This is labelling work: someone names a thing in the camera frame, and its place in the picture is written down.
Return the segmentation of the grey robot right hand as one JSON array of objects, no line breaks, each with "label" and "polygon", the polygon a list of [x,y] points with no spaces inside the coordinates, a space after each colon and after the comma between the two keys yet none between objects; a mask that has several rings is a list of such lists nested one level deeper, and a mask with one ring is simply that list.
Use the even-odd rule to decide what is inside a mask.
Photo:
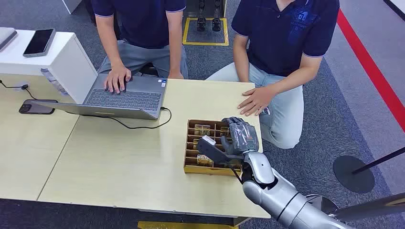
[{"label": "grey robot right hand", "polygon": [[254,126],[239,117],[223,118],[221,121],[229,125],[232,139],[232,143],[229,143],[225,136],[221,137],[221,143],[227,154],[239,156],[245,152],[257,152],[259,150],[258,137]]}]

